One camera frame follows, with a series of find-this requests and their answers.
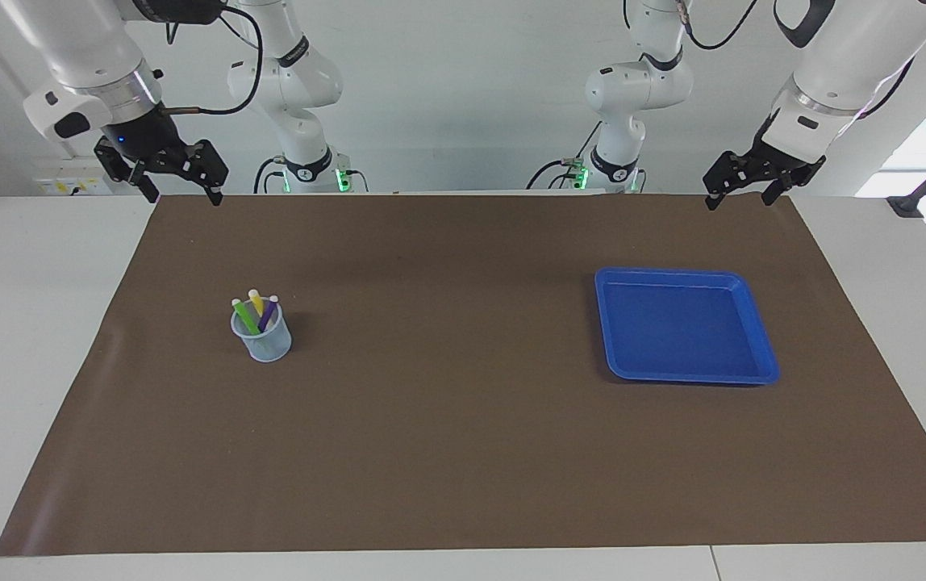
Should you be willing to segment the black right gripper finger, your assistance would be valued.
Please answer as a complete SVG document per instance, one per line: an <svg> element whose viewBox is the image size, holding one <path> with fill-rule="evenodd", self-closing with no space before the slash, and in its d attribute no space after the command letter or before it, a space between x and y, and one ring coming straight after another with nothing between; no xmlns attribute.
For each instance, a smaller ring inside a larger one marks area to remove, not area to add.
<svg viewBox="0 0 926 581"><path fill-rule="evenodd" d="M219 151L209 140L199 140L197 143L187 144L182 153L182 179L200 186L211 205L218 207L223 201L221 188L226 184L228 177L228 167Z"/></svg>
<svg viewBox="0 0 926 581"><path fill-rule="evenodd" d="M149 203L156 203L160 197L156 184L146 176L146 166L139 159L129 161L108 137L99 137L94 154L106 176L115 183L127 183L138 189Z"/></svg>

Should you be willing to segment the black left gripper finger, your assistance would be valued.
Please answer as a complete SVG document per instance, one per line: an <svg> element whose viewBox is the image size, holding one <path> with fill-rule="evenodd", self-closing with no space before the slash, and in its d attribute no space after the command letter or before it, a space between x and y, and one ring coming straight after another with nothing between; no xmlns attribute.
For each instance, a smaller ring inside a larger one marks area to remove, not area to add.
<svg viewBox="0 0 926 581"><path fill-rule="evenodd" d="M810 180L818 173L818 170L824 166L825 161L817 161L802 165L798 168L780 169L777 177L765 188L761 194L761 201L770 207L778 201L781 195L791 189L803 187L810 183Z"/></svg>
<svg viewBox="0 0 926 581"><path fill-rule="evenodd" d="M707 209L716 210L726 195L759 182L761 175L762 159L758 156L722 153L703 175Z"/></svg>

